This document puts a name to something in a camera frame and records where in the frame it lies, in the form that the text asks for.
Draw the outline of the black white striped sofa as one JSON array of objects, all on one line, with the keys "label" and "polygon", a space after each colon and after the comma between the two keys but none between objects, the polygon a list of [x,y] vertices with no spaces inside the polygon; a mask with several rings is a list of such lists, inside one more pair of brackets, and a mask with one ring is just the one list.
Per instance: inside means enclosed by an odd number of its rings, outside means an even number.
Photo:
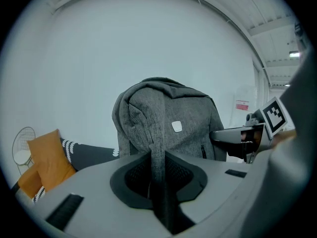
[{"label": "black white striped sofa", "polygon": [[[119,150],[80,144],[61,138],[61,145],[66,158],[75,171],[106,163],[119,158]],[[24,192],[33,203],[44,197],[46,190],[35,167],[27,169],[11,189],[13,194]]]}]

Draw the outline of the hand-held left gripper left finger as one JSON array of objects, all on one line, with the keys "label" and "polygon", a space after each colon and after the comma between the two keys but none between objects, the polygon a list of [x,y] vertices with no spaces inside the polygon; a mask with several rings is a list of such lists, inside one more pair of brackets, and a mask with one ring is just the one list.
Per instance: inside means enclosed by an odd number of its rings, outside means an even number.
[{"label": "hand-held left gripper left finger", "polygon": [[138,159],[120,158],[78,171],[50,190],[33,207],[36,216],[46,219],[69,194],[84,199],[65,232],[77,238],[169,238],[170,232],[153,211],[134,209],[121,202],[110,187],[110,177],[120,167]]}]

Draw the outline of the red white wall sign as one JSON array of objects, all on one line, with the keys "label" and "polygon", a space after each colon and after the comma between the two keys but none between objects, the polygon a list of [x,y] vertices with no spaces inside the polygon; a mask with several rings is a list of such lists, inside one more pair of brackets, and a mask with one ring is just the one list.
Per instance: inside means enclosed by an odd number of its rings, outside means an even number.
[{"label": "red white wall sign", "polygon": [[238,110],[248,111],[249,110],[249,101],[245,100],[236,100],[235,101],[235,108]]}]

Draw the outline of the person's brown shirt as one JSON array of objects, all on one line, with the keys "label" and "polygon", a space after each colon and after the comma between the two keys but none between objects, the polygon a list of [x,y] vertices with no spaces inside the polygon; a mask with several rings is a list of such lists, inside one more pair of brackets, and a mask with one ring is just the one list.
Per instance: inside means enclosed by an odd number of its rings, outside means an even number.
[{"label": "person's brown shirt", "polygon": [[256,200],[239,238],[310,238],[317,220],[317,51],[305,56],[281,96],[296,136],[279,143],[268,159]]}]

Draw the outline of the orange cushion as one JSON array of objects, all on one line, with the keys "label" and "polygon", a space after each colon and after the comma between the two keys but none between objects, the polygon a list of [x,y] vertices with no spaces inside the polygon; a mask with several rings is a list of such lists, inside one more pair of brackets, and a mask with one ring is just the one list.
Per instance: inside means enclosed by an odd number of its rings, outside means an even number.
[{"label": "orange cushion", "polygon": [[46,191],[52,190],[76,173],[64,154],[58,129],[27,143]]}]

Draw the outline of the person's right forearm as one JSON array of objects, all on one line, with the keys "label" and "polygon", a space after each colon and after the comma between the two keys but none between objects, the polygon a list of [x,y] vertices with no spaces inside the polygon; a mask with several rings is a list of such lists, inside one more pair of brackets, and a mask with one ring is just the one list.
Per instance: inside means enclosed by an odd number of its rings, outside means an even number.
[{"label": "person's right forearm", "polygon": [[288,139],[292,139],[295,138],[297,136],[296,130],[287,130],[287,131],[281,131],[279,133],[277,133],[271,142],[271,147],[275,148],[279,143],[288,140]]}]

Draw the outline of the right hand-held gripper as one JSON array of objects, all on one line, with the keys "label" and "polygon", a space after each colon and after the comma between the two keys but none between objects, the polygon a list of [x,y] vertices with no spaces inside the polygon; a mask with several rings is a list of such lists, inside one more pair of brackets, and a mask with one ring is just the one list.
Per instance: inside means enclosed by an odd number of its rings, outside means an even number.
[{"label": "right hand-held gripper", "polygon": [[212,131],[210,139],[228,143],[226,151],[229,156],[243,158],[246,163],[252,163],[258,153],[273,148],[277,136],[286,125],[287,118],[281,102],[274,97],[254,113],[247,114],[243,130],[239,127]]}]

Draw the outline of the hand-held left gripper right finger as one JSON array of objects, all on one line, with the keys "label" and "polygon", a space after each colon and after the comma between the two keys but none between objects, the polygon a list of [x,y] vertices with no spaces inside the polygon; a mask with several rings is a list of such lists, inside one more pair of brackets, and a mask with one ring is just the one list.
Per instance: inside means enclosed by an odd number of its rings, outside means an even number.
[{"label": "hand-held left gripper right finger", "polygon": [[193,226],[175,238],[258,238],[264,221],[254,213],[266,174],[266,153],[253,164],[221,162],[167,153],[193,173],[178,197],[183,216]]}]

